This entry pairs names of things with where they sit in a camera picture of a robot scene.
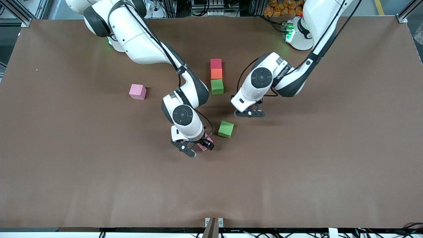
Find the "pink foam block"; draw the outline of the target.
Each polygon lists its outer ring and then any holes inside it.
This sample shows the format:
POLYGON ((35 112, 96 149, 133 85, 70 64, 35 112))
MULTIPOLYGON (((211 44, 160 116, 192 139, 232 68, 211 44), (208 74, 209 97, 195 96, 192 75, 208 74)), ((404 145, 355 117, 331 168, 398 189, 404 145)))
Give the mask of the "pink foam block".
POLYGON ((146 97, 147 89, 141 84, 132 84, 129 90, 129 95, 133 99, 144 100, 146 97))
POLYGON ((213 148, 214 148, 213 140, 210 137, 208 137, 207 141, 210 142, 210 145, 208 145, 208 146, 204 146, 201 143, 197 144, 202 151, 213 150, 213 148))

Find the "green foam block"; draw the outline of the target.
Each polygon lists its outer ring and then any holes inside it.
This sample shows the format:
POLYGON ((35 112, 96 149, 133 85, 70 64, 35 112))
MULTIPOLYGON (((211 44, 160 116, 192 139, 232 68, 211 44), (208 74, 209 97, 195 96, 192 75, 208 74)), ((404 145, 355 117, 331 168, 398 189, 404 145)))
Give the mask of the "green foam block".
POLYGON ((212 79, 210 83, 212 95, 220 95, 224 93, 224 84, 222 79, 212 79))
POLYGON ((218 129, 218 135, 225 138, 231 138, 234 129, 234 124, 222 121, 218 129))

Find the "white terminal strip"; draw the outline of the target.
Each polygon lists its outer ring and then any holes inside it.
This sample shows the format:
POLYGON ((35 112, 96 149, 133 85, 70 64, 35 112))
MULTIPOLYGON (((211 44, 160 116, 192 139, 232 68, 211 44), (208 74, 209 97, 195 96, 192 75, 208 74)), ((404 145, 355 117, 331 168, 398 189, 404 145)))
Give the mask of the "white terminal strip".
POLYGON ((239 0, 189 0, 193 16, 223 16, 238 13, 239 0))

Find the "bag of orange fruit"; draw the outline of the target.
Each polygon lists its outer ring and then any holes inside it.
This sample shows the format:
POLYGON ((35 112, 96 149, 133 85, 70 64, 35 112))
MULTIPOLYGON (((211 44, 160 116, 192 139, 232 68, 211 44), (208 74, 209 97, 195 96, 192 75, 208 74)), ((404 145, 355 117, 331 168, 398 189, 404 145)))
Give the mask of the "bag of orange fruit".
POLYGON ((263 16, 266 18, 282 15, 301 16, 304 4, 305 0, 268 0, 263 16))

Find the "aluminium profile post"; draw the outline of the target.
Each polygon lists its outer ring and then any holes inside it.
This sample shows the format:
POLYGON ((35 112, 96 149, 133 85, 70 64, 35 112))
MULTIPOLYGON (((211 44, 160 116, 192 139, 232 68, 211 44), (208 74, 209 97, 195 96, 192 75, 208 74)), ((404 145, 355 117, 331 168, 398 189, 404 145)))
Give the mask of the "aluminium profile post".
POLYGON ((175 0, 163 0, 163 6, 166 12, 167 18, 175 18, 177 15, 177 9, 175 6, 175 0))

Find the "aluminium frame corner post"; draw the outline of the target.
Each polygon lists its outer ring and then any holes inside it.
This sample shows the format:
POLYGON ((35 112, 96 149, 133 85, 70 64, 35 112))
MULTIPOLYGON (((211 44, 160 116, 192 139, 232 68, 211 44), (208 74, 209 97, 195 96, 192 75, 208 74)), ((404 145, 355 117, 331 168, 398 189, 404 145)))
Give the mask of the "aluminium frame corner post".
POLYGON ((35 16, 19 0, 0 0, 6 16, 1 16, 0 27, 29 27, 35 16))
POLYGON ((410 0, 410 2, 398 14, 396 14, 398 23, 407 23, 408 16, 411 15, 411 13, 422 3, 423 0, 410 0))

